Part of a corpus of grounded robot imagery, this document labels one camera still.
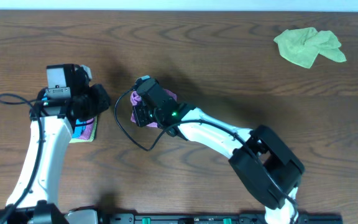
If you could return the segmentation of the green microfiber cloth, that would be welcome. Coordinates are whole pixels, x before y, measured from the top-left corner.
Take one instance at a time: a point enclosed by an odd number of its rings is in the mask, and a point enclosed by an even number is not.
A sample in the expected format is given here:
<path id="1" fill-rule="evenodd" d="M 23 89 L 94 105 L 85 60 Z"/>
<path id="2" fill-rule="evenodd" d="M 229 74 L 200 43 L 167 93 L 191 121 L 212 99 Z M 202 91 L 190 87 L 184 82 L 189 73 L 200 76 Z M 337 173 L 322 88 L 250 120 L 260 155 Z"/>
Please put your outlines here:
<path id="1" fill-rule="evenodd" d="M 280 55 L 303 68 L 311 68 L 318 55 L 334 62 L 345 62 L 341 43 L 330 30 L 317 31 L 314 27 L 285 30 L 273 40 Z"/>

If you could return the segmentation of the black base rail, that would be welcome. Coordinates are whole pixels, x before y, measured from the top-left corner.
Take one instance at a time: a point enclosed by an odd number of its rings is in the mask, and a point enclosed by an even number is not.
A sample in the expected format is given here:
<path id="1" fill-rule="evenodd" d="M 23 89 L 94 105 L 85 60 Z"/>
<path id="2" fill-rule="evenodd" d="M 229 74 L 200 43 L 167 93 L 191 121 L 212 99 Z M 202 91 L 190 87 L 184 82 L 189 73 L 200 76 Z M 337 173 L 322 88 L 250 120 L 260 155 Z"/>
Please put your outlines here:
<path id="1" fill-rule="evenodd" d="M 267 224 L 260 212 L 242 214 L 138 214 L 104 213 L 95 208 L 72 210 L 68 223 L 84 224 Z"/>

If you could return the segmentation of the folded yellow-green cloth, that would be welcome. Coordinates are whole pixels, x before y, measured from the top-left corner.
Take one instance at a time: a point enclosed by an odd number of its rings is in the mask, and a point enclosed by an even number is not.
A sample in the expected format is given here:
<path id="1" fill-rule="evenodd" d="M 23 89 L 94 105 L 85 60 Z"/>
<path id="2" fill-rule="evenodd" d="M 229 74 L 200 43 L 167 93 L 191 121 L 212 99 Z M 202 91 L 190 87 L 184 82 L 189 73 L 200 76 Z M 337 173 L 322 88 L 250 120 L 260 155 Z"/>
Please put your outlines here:
<path id="1" fill-rule="evenodd" d="M 83 124 L 84 126 L 87 126 L 89 124 L 91 124 L 90 122 L 88 122 L 89 120 L 86 121 L 85 124 Z M 96 128 L 97 128 L 97 123 L 96 123 L 96 127 L 93 129 L 93 136 L 89 139 L 89 140 L 81 140 L 81 139 L 71 139 L 70 140 L 70 143 L 78 143 L 78 142 L 92 142 L 95 137 L 96 137 Z"/>

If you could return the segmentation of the folded purple cloth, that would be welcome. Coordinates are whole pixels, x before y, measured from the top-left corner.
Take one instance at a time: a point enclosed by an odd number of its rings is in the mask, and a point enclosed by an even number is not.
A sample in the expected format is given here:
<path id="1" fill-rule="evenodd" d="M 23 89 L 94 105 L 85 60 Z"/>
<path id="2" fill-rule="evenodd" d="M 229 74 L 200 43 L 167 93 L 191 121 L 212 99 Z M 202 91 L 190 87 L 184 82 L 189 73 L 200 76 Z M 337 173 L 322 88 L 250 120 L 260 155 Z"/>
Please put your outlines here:
<path id="1" fill-rule="evenodd" d="M 89 140 L 93 136 L 93 129 L 96 127 L 97 117 L 95 117 L 92 121 L 88 121 L 91 124 L 85 126 L 85 130 L 82 134 L 78 137 L 81 140 Z"/>

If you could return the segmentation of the purple microfiber cloth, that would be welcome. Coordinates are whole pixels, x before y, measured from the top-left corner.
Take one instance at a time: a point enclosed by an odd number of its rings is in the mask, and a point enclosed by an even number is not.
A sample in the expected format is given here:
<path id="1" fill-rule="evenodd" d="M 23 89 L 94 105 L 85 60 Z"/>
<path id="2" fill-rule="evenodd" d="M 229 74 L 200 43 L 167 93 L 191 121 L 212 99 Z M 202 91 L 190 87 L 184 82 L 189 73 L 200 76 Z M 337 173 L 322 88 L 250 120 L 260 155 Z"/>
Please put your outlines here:
<path id="1" fill-rule="evenodd" d="M 177 95 L 173 92 L 171 92 L 170 90 L 164 89 L 164 91 L 171 96 L 175 101 L 177 100 Z M 130 97 L 130 101 L 132 103 L 132 106 L 137 106 L 139 103 L 142 102 L 142 98 L 137 94 L 136 91 L 133 91 L 131 93 L 131 97 Z M 134 112 L 132 112 L 131 114 L 131 121 L 133 123 L 136 123 L 135 117 L 134 117 Z M 158 128 L 158 124 L 156 122 L 150 123 L 147 125 L 150 128 Z"/>

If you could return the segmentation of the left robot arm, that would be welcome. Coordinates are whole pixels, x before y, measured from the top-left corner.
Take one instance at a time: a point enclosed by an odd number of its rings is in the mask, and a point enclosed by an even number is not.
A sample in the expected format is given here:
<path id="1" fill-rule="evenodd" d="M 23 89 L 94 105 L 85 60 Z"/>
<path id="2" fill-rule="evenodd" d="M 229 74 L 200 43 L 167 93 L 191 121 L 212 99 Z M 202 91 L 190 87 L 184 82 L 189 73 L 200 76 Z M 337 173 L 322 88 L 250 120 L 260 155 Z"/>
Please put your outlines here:
<path id="1" fill-rule="evenodd" d="M 57 206 L 58 185 L 76 120 L 91 124 L 111 104 L 100 84 L 66 98 L 46 96 L 46 92 L 47 88 L 40 90 L 33 100 L 10 95 L 15 105 L 29 106 L 31 136 L 19 180 L 0 210 L 0 223 L 67 223 Z"/>

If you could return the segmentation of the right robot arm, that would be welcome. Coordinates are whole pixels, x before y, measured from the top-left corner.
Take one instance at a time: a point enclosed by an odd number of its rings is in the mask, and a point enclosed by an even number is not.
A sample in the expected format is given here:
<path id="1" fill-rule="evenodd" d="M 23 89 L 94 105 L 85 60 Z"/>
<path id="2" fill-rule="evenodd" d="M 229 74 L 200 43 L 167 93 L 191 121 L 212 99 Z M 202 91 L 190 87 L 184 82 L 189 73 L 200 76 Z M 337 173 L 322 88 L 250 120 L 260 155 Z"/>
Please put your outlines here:
<path id="1" fill-rule="evenodd" d="M 133 106 L 136 125 L 156 123 L 164 133 L 198 142 L 227 157 L 248 192 L 266 209 L 267 223 L 295 223 L 295 200 L 305 167 L 267 126 L 238 128 L 185 103 Z"/>

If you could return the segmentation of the folded blue cloth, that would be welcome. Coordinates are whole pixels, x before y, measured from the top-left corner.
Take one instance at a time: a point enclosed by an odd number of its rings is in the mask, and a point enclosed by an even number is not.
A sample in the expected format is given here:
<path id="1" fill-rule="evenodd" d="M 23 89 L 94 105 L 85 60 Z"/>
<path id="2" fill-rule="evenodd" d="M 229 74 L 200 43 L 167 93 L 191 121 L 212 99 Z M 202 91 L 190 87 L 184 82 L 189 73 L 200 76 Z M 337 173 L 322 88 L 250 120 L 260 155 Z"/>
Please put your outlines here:
<path id="1" fill-rule="evenodd" d="M 85 123 L 86 123 L 86 121 L 76 120 L 75 128 L 74 128 L 73 135 L 72 135 L 73 139 L 80 138 L 80 136 L 83 134 L 83 132 L 86 129 L 86 126 L 83 125 Z"/>

